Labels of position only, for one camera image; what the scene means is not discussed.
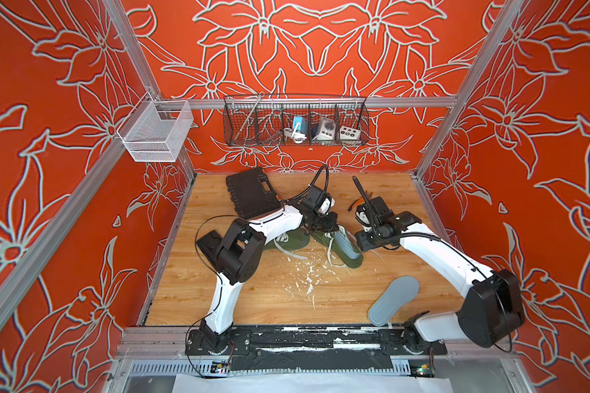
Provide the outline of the green canvas shoe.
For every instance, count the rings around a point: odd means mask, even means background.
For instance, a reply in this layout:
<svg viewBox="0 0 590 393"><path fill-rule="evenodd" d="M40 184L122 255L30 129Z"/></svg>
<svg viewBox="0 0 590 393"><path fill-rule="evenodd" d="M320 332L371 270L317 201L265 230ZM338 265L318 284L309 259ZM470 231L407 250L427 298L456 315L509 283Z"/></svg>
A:
<svg viewBox="0 0 590 393"><path fill-rule="evenodd" d="M304 229L295 229L279 235L265 244L264 250L296 252L310 242L310 235Z"/></svg>
<svg viewBox="0 0 590 393"><path fill-rule="evenodd" d="M338 228L332 233L314 232L311 237L327 248L326 256L328 259L334 253L348 268L354 270L360 268L363 262L360 248L344 226L339 224Z"/></svg>

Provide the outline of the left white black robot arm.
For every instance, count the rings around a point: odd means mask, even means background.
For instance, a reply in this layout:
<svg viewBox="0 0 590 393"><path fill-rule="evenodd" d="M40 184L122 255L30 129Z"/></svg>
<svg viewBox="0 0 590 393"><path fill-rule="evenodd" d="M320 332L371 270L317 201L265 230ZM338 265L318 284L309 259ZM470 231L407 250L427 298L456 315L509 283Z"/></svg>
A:
<svg viewBox="0 0 590 393"><path fill-rule="evenodd" d="M306 246L313 234L338 230L334 198L327 183L311 181L291 198L281 198L261 167L229 175L226 186L234 204L233 221L224 235L212 230L195 241L198 255L216 275L211 306L198 324L204 345L221 353L229 345L239 294L260 265L267 247L282 249L294 240Z"/></svg>

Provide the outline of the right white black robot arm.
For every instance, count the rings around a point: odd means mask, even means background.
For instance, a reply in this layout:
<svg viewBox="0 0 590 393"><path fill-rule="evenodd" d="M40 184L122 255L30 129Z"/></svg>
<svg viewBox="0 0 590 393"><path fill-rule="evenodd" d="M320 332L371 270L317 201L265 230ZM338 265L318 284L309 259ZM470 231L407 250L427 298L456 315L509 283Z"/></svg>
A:
<svg viewBox="0 0 590 393"><path fill-rule="evenodd" d="M363 227L356 235L362 252L377 248L409 251L449 281L464 299L456 312L424 312L406 321L402 344L408 352L420 355L432 342L465 339L489 348L503 338L511 339L524 325L521 285L511 271L496 271L472 259L411 212L395 214L379 196L366 197L355 216Z"/></svg>

